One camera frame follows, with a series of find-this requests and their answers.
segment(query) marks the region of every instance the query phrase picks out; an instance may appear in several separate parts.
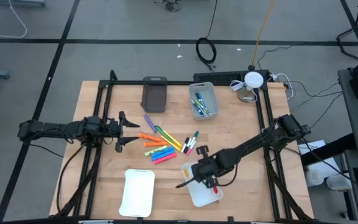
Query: coiled black cable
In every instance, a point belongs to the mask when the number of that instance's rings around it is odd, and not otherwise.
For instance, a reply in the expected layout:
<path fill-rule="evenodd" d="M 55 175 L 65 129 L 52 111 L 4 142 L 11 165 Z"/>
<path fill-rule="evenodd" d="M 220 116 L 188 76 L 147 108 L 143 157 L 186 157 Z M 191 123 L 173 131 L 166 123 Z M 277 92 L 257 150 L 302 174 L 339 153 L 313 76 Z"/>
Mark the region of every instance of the coiled black cable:
<path fill-rule="evenodd" d="M 213 68 L 215 68 L 214 65 L 211 65 L 215 62 L 216 60 L 216 54 L 217 54 L 217 51 L 216 51 L 216 47 L 215 45 L 210 41 L 208 40 L 208 37 L 211 33 L 211 29 L 212 29 L 212 24 L 214 23 L 214 18 L 215 18 L 215 12 L 216 12 L 216 6 L 218 5 L 218 0 L 215 1 L 215 8 L 214 8 L 214 13 L 212 15 L 212 20 L 211 20 L 211 25 L 209 27 L 209 31 L 208 31 L 208 35 L 206 37 L 202 37 L 200 39 L 197 40 L 196 42 L 196 52 L 197 52 L 197 56 L 200 58 L 200 60 L 211 70 L 211 71 L 214 71 Z M 201 53 L 200 53 L 200 43 L 202 41 L 205 41 L 207 44 L 209 44 L 209 46 L 211 47 L 212 49 L 212 53 L 213 53 L 213 56 L 212 56 L 212 59 L 211 60 L 208 60 L 208 59 L 205 59 Z"/>

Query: wooden table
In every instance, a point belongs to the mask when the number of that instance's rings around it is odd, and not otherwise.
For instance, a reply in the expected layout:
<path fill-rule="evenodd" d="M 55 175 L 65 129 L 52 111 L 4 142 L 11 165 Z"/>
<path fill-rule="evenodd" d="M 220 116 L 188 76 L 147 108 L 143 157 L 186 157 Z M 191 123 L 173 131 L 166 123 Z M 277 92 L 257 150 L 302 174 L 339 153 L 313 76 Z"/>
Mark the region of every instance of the wooden table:
<path fill-rule="evenodd" d="M 282 83 L 269 83 L 268 86 L 274 117 L 289 113 Z M 93 113 L 97 87 L 98 82 L 83 82 L 74 120 L 81 120 Z M 152 132 L 143 117 L 145 112 L 140 107 L 142 89 L 141 85 L 114 85 L 112 88 L 108 117 L 117 118 L 118 112 L 123 110 L 129 121 L 141 125 L 141 128 L 125 128 L 125 136 L 137 136 L 139 132 L 159 136 Z M 168 86 L 167 110 L 164 113 L 149 113 L 148 116 L 154 125 L 161 126 L 182 142 L 186 137 L 194 135 L 195 131 L 199 131 L 196 145 L 208 145 L 211 154 L 225 147 L 237 146 L 259 134 L 260 128 L 255 103 L 241 102 L 236 93 L 231 91 L 228 86 L 216 86 L 215 89 L 219 102 L 219 115 L 213 120 L 195 121 L 191 115 L 188 87 L 171 85 Z M 128 169 L 147 169 L 155 173 L 155 187 L 152 213 L 145 219 L 225 221 L 228 216 L 233 216 L 235 221 L 273 221 L 262 149 L 241 160 L 236 181 L 232 185 L 222 188 L 224 196 L 220 201 L 196 208 L 191 201 L 188 189 L 186 187 L 176 189 L 175 186 L 183 182 L 181 166 L 188 161 L 199 159 L 200 156 L 194 152 L 189 156 L 178 154 L 174 159 L 154 165 L 149 157 L 144 156 L 144 152 L 153 147 L 145 148 L 144 142 L 146 142 L 144 139 L 131 142 L 124 146 L 122 153 L 117 153 L 114 150 L 115 143 L 103 146 L 92 218 L 133 219 L 122 217 L 118 212 L 124 191 L 124 173 Z M 288 147 L 297 150 L 295 142 Z M 62 166 L 78 148 L 78 142 L 67 145 Z M 64 173 L 60 206 L 68 201 L 78 186 L 84 153 L 83 149 L 70 162 Z M 300 157 L 289 150 L 283 150 L 281 155 L 288 191 L 305 213 L 312 217 L 313 212 Z M 233 174 L 231 172 L 221 177 L 220 183 L 231 180 Z M 281 217 L 285 217 L 282 196 L 278 190 L 277 192 L 280 214 Z M 85 190 L 80 214 L 84 214 L 87 196 L 88 193 Z M 56 194 L 50 214 L 57 212 L 55 200 Z"/>

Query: gray plastic bin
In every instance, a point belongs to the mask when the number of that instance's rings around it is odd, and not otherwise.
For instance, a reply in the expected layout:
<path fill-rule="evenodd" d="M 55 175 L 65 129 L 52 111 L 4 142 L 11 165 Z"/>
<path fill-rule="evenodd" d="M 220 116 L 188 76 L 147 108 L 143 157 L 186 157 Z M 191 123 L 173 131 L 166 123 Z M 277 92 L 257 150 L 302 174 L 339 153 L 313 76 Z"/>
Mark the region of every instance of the gray plastic bin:
<path fill-rule="evenodd" d="M 197 101 L 195 93 L 200 93 L 204 103 L 211 114 L 200 115 L 191 103 L 191 100 Z M 195 83 L 189 85 L 190 105 L 193 112 L 193 118 L 197 121 L 204 119 L 213 119 L 219 113 L 218 99 L 216 98 L 214 85 L 210 82 Z"/>

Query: white bucket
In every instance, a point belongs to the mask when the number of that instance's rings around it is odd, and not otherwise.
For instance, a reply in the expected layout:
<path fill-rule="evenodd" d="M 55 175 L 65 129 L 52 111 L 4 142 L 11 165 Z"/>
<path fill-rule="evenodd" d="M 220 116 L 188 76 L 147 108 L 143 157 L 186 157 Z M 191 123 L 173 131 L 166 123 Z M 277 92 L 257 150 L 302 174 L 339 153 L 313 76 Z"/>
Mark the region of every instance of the white bucket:
<path fill-rule="evenodd" d="M 331 190 L 349 190 L 352 188 L 352 182 L 341 174 L 333 175 L 327 178 L 327 186 Z"/>
<path fill-rule="evenodd" d="M 305 179 L 308 187 L 317 186 L 324 182 L 324 177 L 318 170 L 306 171 Z"/>

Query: yellow cable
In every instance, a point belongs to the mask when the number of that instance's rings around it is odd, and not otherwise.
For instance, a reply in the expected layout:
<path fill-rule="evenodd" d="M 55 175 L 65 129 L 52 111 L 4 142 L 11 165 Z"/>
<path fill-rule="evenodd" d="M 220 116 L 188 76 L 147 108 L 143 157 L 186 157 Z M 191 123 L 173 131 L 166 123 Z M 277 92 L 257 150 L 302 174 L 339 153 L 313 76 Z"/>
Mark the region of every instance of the yellow cable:
<path fill-rule="evenodd" d="M 264 23 L 262 24 L 262 27 L 260 28 L 259 35 L 258 35 L 258 39 L 256 40 L 255 51 L 254 51 L 254 58 L 252 59 L 251 65 L 254 65 L 255 58 L 256 58 L 256 52 L 258 51 L 259 40 L 260 40 L 260 38 L 261 38 L 261 36 L 262 36 L 262 32 L 264 31 L 264 28 L 265 28 L 267 19 L 269 18 L 270 12 L 271 12 L 272 9 L 273 9 L 273 5 L 274 5 L 274 0 L 272 0 L 272 1 L 270 2 L 270 6 L 269 6 L 268 11 L 267 11 L 267 13 L 266 13 Z"/>

